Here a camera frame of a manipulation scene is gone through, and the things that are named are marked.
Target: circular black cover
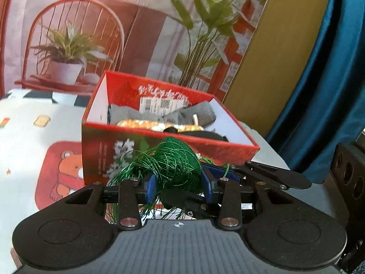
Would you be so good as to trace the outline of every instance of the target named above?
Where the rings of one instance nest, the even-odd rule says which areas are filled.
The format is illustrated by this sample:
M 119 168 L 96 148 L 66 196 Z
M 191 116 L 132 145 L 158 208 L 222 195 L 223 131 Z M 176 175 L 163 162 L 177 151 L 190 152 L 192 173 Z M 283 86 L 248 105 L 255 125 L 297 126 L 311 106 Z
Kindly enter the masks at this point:
M 271 264 L 314 269 L 335 262 L 346 245 L 345 229 L 310 207 L 277 205 L 246 228 L 248 245 Z
M 91 209 L 52 206 L 15 228 L 13 246 L 23 263 L 48 270 L 77 267 L 94 260 L 112 243 L 112 226 Z

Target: black and white checkered pattern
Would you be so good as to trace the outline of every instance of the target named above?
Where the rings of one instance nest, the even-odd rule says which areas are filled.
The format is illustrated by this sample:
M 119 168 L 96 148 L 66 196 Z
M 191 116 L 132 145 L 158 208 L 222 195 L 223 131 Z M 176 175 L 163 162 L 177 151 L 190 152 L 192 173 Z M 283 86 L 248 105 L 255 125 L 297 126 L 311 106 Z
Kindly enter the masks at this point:
M 86 107 L 90 97 L 66 93 L 43 92 L 34 89 L 11 89 L 2 99 L 34 99 L 47 104 L 62 104 L 69 106 Z

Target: round hole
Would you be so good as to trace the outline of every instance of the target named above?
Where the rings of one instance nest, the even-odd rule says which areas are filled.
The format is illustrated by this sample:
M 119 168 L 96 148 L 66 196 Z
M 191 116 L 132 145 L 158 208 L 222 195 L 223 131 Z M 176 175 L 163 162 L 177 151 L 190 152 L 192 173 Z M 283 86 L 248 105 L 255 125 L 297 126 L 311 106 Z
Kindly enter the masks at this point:
M 344 183 L 345 184 L 349 183 L 353 172 L 354 172 L 354 168 L 352 167 L 352 165 L 350 163 L 347 163 L 346 168 L 344 170 Z
M 338 169 L 339 167 L 341 167 L 341 164 L 342 164 L 342 154 L 340 153 L 336 158 L 336 168 Z
M 354 193 L 353 196 L 355 199 L 360 198 L 362 192 L 364 190 L 364 179 L 362 177 L 357 177 L 355 186 L 354 186 Z

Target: blue satin fabric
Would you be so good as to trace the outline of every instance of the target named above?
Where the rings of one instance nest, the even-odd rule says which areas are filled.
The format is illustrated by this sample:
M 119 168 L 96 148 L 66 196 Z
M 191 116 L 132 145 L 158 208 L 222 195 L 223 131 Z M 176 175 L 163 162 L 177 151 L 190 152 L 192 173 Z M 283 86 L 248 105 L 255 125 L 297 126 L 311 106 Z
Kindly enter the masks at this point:
M 365 128 L 365 0 L 329 0 L 311 56 L 266 139 L 314 183 L 328 175 L 337 143 Z

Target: white label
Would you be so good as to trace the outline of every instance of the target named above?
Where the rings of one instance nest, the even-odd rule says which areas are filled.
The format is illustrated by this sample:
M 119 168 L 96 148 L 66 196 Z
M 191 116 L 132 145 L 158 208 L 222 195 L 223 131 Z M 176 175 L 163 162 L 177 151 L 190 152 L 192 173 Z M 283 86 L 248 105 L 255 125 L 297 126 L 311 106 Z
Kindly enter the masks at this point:
M 165 116 L 187 105 L 188 100 L 141 97 L 139 101 L 139 112 L 150 112 L 158 116 Z

